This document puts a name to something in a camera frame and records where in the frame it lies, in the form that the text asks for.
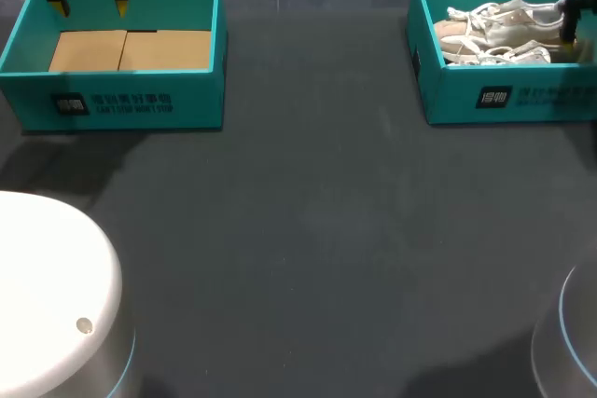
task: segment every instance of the shoe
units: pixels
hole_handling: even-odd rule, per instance
[[[448,8],[448,21],[434,25],[444,58],[451,62],[474,62],[473,44],[481,51],[491,48],[517,48],[529,41],[560,44],[562,2],[528,4],[511,0],[504,4],[484,4],[472,11]]]
[[[482,51],[480,48],[468,48],[475,51],[475,59],[466,62],[453,62],[449,65],[514,65],[514,64],[550,64],[549,51],[536,41],[529,41],[518,48],[498,47]]]

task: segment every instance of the brown cardboard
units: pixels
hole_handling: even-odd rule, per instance
[[[120,70],[207,69],[211,32],[129,32]]]
[[[49,71],[117,71],[126,34],[125,30],[63,32]]]

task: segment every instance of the table surface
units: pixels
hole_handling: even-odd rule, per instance
[[[221,132],[22,136],[0,102],[0,188],[118,249],[144,397],[536,397],[530,332],[597,238],[592,125],[428,126],[408,0],[225,1]]]

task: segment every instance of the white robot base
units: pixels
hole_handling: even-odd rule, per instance
[[[0,192],[0,398],[136,398],[135,329],[112,244],[54,199]]]

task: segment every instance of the teal box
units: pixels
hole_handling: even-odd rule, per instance
[[[470,11],[508,0],[410,0],[407,36],[430,124],[597,118],[597,65],[448,66],[433,24],[447,8]],[[558,0],[526,0],[548,3]],[[597,40],[597,17],[583,14],[578,35]]]
[[[222,0],[68,0],[63,18],[25,0],[0,58],[0,89],[24,131],[220,128],[228,32]],[[48,72],[60,33],[81,30],[211,31],[209,68]]]

